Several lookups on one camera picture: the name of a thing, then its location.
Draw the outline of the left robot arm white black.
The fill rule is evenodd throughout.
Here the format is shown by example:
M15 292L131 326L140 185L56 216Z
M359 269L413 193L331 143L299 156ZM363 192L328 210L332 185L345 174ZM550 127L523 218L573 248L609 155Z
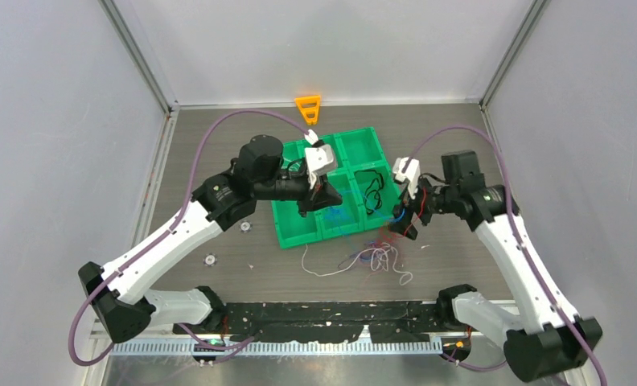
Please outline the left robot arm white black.
M184 323L218 331L227 313L209 287L154 290L153 284L200 245L252 215L257 202L294 201L298 214L338 206L342 196L328 175L338 163L332 146L316 140L304 149L298 170L283 168L283 145L257 135L240 148L230 167L187 196L185 208L122 256L78 271L91 306L113 343L125 343L151 326Z

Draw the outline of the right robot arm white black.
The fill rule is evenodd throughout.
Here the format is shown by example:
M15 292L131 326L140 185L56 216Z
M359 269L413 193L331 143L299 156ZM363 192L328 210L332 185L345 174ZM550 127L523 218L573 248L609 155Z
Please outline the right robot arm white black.
M472 150L443 154L443 176L421 172L414 158L397 158L392 179L403 189L388 229L417 238L414 220L434 215L464 221L493 257L516 303L513 314L488 301L474 286L439 292L435 315L447 330L472 327L501 348L507 365L523 382L579 368L602 337L595 318L583 318L560 291L533 247L520 209L505 186L486 184Z

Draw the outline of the green plastic bin tray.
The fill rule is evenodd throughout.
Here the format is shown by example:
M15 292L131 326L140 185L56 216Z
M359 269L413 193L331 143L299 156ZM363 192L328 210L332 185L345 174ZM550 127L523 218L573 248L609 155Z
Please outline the green plastic bin tray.
M321 137L334 149L339 167L328 175L343 203L298 214L294 201L271 203L277 240L282 249L375 230L395 220L400 190L372 127Z

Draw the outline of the orange triangular plastic piece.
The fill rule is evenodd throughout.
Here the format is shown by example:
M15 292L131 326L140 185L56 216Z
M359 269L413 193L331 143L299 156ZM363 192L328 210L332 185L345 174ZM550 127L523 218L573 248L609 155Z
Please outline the orange triangular plastic piece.
M319 113L322 98L319 94L301 96L294 99L294 103L307 125L316 125L319 121Z

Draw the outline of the perforated metal rail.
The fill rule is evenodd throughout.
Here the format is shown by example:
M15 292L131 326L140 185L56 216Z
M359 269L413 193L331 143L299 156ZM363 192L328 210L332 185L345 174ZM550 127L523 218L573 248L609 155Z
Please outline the perforated metal rail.
M239 356L305 356L305 355L440 355L442 340L425 337L420 342L375 343L368 336L343 343L250 343ZM232 349L208 350L199 347L193 339L135 339L116 345L111 355L123 356L187 356L228 355Z

